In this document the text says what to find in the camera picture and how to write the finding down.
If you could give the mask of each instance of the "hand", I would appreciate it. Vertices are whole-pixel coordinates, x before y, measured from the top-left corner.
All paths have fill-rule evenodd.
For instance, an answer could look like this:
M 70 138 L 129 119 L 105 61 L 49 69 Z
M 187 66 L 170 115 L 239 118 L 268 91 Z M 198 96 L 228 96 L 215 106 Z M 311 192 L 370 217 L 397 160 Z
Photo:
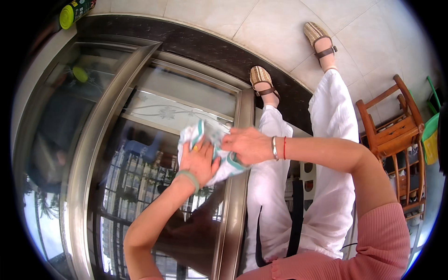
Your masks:
M 231 128 L 230 134 L 223 138 L 221 149 L 235 152 L 244 165 L 274 159 L 271 138 L 253 127 Z
M 186 170 L 193 174 L 199 182 L 199 187 L 202 188 L 218 171 L 221 158 L 217 157 L 211 164 L 213 146 L 210 142 L 204 143 L 204 138 L 196 143 L 196 146 L 197 151 L 190 151 L 190 143 L 184 144 L 179 170 Z

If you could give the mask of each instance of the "towel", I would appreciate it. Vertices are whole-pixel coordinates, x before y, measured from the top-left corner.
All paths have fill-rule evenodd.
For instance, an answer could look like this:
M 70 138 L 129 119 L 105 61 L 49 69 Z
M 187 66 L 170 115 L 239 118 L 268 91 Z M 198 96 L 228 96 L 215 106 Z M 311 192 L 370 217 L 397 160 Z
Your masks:
M 213 178 L 205 185 L 212 186 L 217 182 L 223 181 L 230 176 L 243 173 L 249 167 L 243 166 L 237 159 L 234 152 L 221 150 L 221 143 L 225 133 L 222 130 L 216 129 L 204 120 L 199 120 L 197 124 L 187 126 L 181 131 L 181 137 L 179 144 L 177 145 L 178 161 L 181 164 L 182 150 L 185 142 L 190 141 L 190 151 L 193 149 L 197 142 L 201 141 L 203 137 L 210 141 L 213 146 L 213 160 L 217 157 L 221 157 L 221 163 L 218 171 Z

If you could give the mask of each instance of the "pink sleeve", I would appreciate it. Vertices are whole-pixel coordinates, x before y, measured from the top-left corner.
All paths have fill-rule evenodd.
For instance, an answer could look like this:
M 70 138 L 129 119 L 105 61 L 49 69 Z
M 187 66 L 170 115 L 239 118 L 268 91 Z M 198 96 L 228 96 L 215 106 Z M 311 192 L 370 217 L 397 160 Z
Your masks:
M 159 278 L 159 277 L 145 277 L 142 278 L 140 280 L 164 280 L 163 278 Z
M 344 279 L 400 279 L 410 250 L 409 231 L 399 203 L 366 213 L 358 222 L 357 255 L 340 261 Z

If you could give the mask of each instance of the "woman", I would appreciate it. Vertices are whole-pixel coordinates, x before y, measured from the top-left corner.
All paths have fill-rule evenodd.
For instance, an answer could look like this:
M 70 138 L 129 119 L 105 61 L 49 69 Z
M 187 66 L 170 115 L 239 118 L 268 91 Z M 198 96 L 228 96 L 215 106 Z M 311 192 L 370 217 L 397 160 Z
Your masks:
M 239 279 L 399 279 L 405 272 L 410 247 L 401 205 L 382 165 L 358 144 L 354 108 L 334 63 L 337 49 L 331 38 L 312 22 L 305 24 L 304 32 L 325 73 L 309 103 L 314 137 L 291 138 L 292 129 L 276 109 L 280 96 L 266 70 L 255 66 L 250 80 L 264 102 L 259 130 L 231 129 L 223 139 L 223 150 L 236 152 L 243 164 L 252 165 L 247 262 Z M 189 151 L 188 144 L 184 145 L 180 166 L 184 171 L 126 234 L 125 256 L 131 279 L 161 278 L 151 259 L 151 247 L 169 217 L 195 191 L 195 185 L 202 187 L 218 168 L 219 162 L 211 163 L 209 143 L 201 142 L 195 149 Z M 285 258 L 291 218 L 284 189 L 291 159 L 315 163 L 317 180 L 313 203 L 304 215 L 297 254 Z M 353 222 L 355 194 L 358 254 L 342 261 L 340 250 Z M 263 257 L 273 260 L 260 268 L 255 261 L 259 215 Z

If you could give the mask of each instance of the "red string bracelet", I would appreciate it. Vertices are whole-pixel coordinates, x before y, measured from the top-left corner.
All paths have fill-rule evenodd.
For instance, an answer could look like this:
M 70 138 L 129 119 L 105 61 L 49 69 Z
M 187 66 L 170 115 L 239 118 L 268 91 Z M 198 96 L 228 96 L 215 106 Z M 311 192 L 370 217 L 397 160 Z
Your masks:
M 286 160 L 285 148 L 286 148 L 286 136 L 284 137 L 284 140 L 283 140 L 283 159 L 284 160 Z

